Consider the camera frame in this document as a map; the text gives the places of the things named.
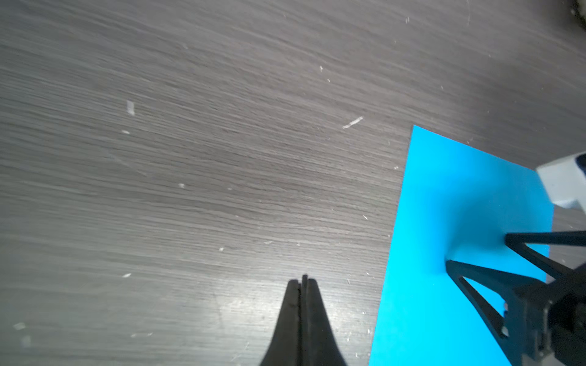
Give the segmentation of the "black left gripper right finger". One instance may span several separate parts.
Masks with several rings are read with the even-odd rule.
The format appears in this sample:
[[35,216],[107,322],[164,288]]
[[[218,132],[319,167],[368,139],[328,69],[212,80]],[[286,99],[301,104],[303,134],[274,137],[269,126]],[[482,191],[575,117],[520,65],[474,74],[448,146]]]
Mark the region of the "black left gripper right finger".
[[306,274],[301,285],[302,365],[346,365],[337,346],[318,283]]

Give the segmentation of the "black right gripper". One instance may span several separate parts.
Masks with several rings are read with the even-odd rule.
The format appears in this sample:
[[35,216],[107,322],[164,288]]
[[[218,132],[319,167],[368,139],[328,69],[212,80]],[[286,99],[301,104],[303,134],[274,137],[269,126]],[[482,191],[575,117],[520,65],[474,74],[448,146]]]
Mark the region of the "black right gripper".
[[[453,260],[446,271],[474,306],[491,334],[505,341],[512,365],[542,365],[554,356],[564,365],[585,364],[585,266],[571,270],[529,244],[585,247],[584,231],[508,233],[505,244],[555,281],[535,278]],[[498,294],[508,305],[502,315],[472,285]]]

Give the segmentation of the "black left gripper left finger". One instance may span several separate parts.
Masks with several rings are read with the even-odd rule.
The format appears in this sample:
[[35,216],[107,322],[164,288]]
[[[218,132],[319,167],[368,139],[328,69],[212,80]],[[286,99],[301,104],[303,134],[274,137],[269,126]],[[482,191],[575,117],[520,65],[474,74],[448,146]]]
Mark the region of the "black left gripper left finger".
[[262,366],[300,365],[300,311],[301,285],[298,280],[291,280],[285,290],[273,338],[260,363]]

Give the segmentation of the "blue rectangular paper sheet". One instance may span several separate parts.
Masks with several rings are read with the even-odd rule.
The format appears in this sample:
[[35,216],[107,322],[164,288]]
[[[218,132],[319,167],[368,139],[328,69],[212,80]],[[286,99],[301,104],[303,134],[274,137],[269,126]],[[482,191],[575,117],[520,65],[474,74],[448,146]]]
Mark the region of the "blue rectangular paper sheet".
[[534,170],[414,127],[370,364],[506,365],[445,263],[544,280],[505,235],[549,232],[553,211]]

